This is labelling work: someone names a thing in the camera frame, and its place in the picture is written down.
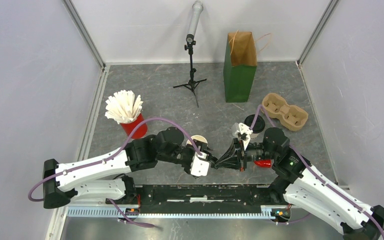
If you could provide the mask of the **black plastic cup lid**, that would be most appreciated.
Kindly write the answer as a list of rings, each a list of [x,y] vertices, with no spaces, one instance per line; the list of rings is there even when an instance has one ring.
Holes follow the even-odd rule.
[[[259,134],[264,131],[266,127],[266,122],[264,121],[261,115],[258,115],[256,120],[254,120],[255,115],[248,115],[243,123],[247,125],[250,129],[252,129],[254,134]]]

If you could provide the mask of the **green brown paper bag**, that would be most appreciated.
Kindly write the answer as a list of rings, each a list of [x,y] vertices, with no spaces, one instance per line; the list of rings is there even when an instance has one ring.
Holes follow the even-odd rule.
[[[251,31],[227,34],[223,65],[224,96],[227,103],[248,101],[258,61],[255,39]]]

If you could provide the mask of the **white paper coffee cup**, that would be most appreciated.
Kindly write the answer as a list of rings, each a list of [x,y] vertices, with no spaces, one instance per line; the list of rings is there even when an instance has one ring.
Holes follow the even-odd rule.
[[[259,136],[259,134],[261,134],[263,132],[263,130],[254,130],[252,132],[252,134],[250,135],[250,139],[253,140],[255,138],[257,138]]]

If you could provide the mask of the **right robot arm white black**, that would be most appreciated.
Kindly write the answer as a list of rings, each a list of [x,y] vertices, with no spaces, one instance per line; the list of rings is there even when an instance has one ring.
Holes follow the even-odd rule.
[[[270,160],[277,174],[269,186],[269,199],[304,209],[342,234],[345,240],[384,239],[384,207],[370,206],[350,195],[300,155],[282,129],[265,130],[262,142],[245,143],[248,131],[236,131],[215,169],[244,171],[249,162]]]

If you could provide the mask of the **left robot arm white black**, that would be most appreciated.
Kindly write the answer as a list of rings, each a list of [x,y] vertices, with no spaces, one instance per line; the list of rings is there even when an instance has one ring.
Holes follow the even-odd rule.
[[[192,140],[176,127],[158,134],[134,139],[124,149],[117,148],[87,160],[59,163],[48,159],[43,164],[44,209],[56,209],[81,200],[122,200],[133,203],[137,190],[129,173],[154,168],[158,162],[181,165],[194,177],[206,176],[216,158],[208,145]]]

